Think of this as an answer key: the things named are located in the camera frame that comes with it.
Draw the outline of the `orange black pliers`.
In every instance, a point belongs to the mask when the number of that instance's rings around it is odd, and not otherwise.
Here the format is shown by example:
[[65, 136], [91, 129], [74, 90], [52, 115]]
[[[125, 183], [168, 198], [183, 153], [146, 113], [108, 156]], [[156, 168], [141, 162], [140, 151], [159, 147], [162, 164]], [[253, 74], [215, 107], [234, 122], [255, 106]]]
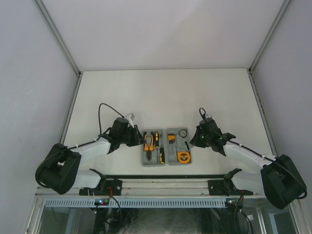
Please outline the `orange black pliers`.
[[147, 132], [143, 133], [144, 138], [144, 152], [146, 153], [146, 158], [148, 161], [152, 159], [152, 151], [154, 150], [154, 133], [151, 132], [150, 136], [147, 136]]

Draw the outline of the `black electrical tape roll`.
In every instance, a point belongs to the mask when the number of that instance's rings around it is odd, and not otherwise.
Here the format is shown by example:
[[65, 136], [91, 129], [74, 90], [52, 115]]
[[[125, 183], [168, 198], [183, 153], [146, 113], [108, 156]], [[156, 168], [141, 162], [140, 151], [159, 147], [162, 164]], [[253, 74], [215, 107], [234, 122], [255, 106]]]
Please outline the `black electrical tape roll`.
[[188, 132], [185, 129], [181, 129], [178, 134], [180, 137], [185, 138], [188, 135]]

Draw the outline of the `orange tape measure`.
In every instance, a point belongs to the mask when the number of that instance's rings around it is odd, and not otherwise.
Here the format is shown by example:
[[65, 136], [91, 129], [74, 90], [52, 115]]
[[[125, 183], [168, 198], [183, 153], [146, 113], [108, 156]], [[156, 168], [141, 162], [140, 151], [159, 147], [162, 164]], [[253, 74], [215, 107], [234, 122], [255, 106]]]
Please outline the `orange tape measure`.
[[186, 150], [177, 152], [177, 160], [182, 164], [191, 162], [191, 151], [188, 142], [185, 141]]

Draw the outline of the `grey plastic tool case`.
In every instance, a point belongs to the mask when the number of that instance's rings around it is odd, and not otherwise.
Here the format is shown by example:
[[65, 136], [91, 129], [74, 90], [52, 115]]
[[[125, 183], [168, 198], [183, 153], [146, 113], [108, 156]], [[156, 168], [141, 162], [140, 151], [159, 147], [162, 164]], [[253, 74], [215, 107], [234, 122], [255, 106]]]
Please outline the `grey plastic tool case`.
[[[179, 136], [179, 131], [181, 129], [185, 129], [188, 132], [188, 135], [185, 138], [182, 138]], [[188, 164], [182, 164], [178, 162], [177, 160], [177, 152], [178, 151], [183, 151], [186, 150], [185, 146], [185, 141], [188, 142], [190, 150], [192, 148], [192, 145], [190, 144], [190, 136], [189, 136], [189, 131], [186, 127], [178, 127], [178, 128], [168, 128], [168, 129], [149, 129], [149, 130], [144, 130], [142, 132], [142, 135], [144, 132], [147, 132], [147, 136], [150, 136], [150, 133], [155, 132], [159, 133], [159, 148], [156, 148], [154, 145], [154, 150], [152, 151], [152, 159], [151, 161], [148, 161], [146, 158], [146, 153], [144, 152], [144, 143], [142, 145], [142, 165], [144, 167], [156, 167], [156, 166], [164, 166], [166, 164], [168, 165], [189, 165], [192, 163], [192, 157], [191, 157], [191, 162]], [[169, 144], [167, 135], [169, 133], [173, 133], [176, 135], [176, 140], [174, 144]], [[164, 148], [164, 153], [165, 153], [165, 163], [160, 164], [159, 162], [159, 150], [160, 148]]]

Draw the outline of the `orange hex key set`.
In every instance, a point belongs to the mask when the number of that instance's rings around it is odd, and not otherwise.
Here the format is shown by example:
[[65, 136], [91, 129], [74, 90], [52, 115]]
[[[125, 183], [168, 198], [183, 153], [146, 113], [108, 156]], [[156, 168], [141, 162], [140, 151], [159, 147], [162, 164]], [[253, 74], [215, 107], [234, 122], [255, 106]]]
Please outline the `orange hex key set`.
[[169, 134], [167, 135], [167, 138], [168, 138], [169, 144], [174, 144], [175, 141], [176, 141], [176, 135], [173, 134], [173, 133], [169, 133]]

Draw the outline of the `short yellow black screwdriver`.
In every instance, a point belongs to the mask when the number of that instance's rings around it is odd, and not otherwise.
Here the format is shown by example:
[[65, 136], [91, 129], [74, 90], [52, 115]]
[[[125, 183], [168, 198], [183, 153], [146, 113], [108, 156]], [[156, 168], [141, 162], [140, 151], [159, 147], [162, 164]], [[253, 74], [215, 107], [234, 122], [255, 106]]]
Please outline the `short yellow black screwdriver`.
[[159, 162], [160, 164], [164, 164], [165, 163], [165, 153], [164, 153], [164, 148], [161, 147], [159, 150]]

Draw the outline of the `long black yellow screwdriver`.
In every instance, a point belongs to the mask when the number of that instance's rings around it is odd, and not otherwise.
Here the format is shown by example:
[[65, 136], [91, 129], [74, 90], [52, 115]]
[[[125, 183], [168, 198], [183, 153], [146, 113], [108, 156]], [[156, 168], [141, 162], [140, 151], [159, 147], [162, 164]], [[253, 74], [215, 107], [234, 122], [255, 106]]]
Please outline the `long black yellow screwdriver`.
[[159, 133], [155, 132], [155, 147], [159, 148]]

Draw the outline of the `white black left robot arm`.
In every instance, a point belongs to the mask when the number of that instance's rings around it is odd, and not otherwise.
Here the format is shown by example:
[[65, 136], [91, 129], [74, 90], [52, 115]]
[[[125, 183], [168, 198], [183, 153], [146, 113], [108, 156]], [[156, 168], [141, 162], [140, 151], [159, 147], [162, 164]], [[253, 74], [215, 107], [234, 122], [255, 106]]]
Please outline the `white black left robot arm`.
[[57, 143], [35, 172], [38, 185], [54, 190], [60, 195], [72, 188], [90, 188], [96, 195], [105, 193], [105, 175], [95, 169], [81, 170], [80, 166], [97, 156], [108, 155], [121, 144], [128, 147], [143, 143], [143, 137], [134, 124], [134, 114], [118, 117], [113, 126], [96, 139], [71, 148]]

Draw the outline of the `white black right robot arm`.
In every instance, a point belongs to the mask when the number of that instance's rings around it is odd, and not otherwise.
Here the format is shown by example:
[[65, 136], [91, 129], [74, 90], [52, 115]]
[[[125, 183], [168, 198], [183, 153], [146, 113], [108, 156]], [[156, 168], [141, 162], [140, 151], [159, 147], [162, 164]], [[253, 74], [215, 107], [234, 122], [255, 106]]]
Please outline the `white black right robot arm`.
[[261, 154], [235, 138], [230, 133], [223, 133], [212, 117], [203, 117], [191, 139], [193, 146], [210, 147], [214, 152], [235, 159], [251, 169], [248, 173], [235, 168], [223, 177], [227, 194], [234, 195], [244, 190], [264, 195], [278, 209], [307, 197], [307, 186], [289, 156]]

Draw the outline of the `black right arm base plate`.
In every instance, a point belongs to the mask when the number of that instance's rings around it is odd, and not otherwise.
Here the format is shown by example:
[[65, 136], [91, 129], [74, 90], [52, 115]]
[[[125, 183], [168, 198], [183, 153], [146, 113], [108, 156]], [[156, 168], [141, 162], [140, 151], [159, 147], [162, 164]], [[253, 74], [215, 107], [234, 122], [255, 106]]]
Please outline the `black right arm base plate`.
[[209, 195], [212, 196], [231, 196], [231, 195], [253, 195], [253, 192], [238, 189], [226, 189], [223, 180], [208, 180]]

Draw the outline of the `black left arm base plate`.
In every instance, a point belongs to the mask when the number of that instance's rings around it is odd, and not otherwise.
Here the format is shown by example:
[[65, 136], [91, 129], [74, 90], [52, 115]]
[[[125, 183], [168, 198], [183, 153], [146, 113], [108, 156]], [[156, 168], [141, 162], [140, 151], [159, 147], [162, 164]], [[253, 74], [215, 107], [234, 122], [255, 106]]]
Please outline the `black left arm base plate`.
[[112, 196], [119, 196], [121, 195], [122, 191], [122, 181], [118, 179], [114, 180], [106, 180], [98, 185], [96, 188], [83, 188], [79, 190], [79, 195], [112, 195]]

